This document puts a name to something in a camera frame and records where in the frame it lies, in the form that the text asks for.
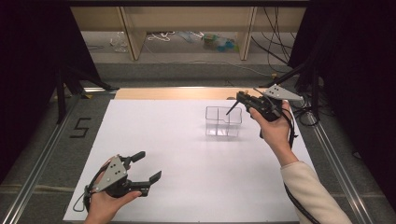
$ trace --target person's left hand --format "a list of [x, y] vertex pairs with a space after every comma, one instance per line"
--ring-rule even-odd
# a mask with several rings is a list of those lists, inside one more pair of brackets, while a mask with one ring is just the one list
[[[95, 181], [96, 183], [99, 183], [104, 173], [105, 172], [102, 172], [98, 176]], [[141, 194], [142, 192], [140, 191], [131, 191], [120, 198], [113, 198], [109, 196], [105, 191], [94, 193], [91, 197], [90, 212], [88, 213], [84, 223], [101, 224], [110, 222], [120, 208], [122, 208], [125, 204], [133, 201]]]

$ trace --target black stand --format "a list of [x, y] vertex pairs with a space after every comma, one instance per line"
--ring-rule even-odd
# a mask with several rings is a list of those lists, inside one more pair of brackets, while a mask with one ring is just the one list
[[284, 76], [269, 83], [267, 88], [280, 84], [289, 78], [300, 74], [295, 87], [297, 92], [306, 91], [308, 86], [311, 86], [312, 102], [307, 109], [311, 110], [317, 120], [318, 117], [318, 70], [322, 67], [325, 60], [329, 59], [332, 48], [341, 33], [343, 20], [346, 19], [347, 13], [350, 13], [350, 3], [342, 2], [335, 6], [336, 9], [331, 17], [328, 19], [326, 25], [319, 34], [318, 40], [315, 43], [312, 51], [304, 63], [301, 63]]
[[72, 94], [82, 94], [84, 92], [84, 88], [81, 86], [79, 81], [81, 79], [88, 80], [91, 83], [95, 84], [98, 87], [105, 89], [106, 91], [117, 91], [120, 88], [112, 87], [101, 80], [98, 80], [95, 77], [92, 77], [77, 68], [72, 66], [66, 66], [66, 68], [61, 69], [57, 74], [56, 79], [56, 89], [58, 94], [58, 121], [57, 123], [61, 123], [66, 115], [66, 100], [64, 97], [64, 83], [67, 88], [72, 92]]

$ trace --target white tabletop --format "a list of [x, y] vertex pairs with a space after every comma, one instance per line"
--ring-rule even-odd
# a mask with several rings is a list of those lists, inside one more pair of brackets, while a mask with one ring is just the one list
[[[148, 197], [125, 205], [114, 217], [124, 222], [284, 222], [298, 221], [271, 149], [259, 125], [242, 108], [237, 137], [205, 134], [207, 106], [231, 107], [227, 100], [113, 100], [64, 216], [82, 221], [73, 205], [101, 165], [120, 154], [146, 151], [132, 163], [128, 178], [147, 181], [163, 171]], [[300, 131], [293, 151], [312, 165]], [[82, 208], [82, 201], [77, 209]]]

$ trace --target transparent box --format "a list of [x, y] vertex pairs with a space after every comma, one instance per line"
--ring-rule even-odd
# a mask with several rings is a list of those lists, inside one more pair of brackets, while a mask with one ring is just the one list
[[238, 136], [242, 123], [242, 109], [235, 107], [228, 115], [230, 107], [207, 106], [206, 107], [206, 135], [215, 136]]

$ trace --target cream sweater sleeve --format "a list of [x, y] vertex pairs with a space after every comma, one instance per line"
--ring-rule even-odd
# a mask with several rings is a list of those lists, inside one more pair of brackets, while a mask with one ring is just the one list
[[[291, 194], [318, 222], [327, 224], [351, 223], [340, 206], [320, 184], [314, 170], [302, 161], [297, 161], [280, 170], [283, 181]], [[297, 208], [300, 223], [311, 223]]]

